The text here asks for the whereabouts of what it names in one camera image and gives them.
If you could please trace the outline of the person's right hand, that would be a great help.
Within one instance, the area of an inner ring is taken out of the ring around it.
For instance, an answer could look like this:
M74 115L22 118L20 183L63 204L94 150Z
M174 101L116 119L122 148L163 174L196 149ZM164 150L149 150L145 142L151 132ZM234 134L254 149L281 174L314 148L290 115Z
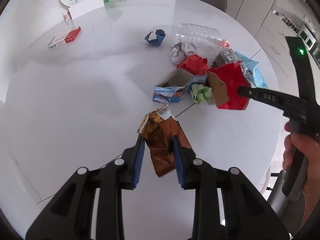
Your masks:
M289 170L292 165L293 147L302 152L309 161L307 180L305 181L302 189L305 197L305 208L302 220L303 226L319 202L319 141L315 141L304 134L292 133L285 138L284 146L285 152L283 154L283 169L285 171Z

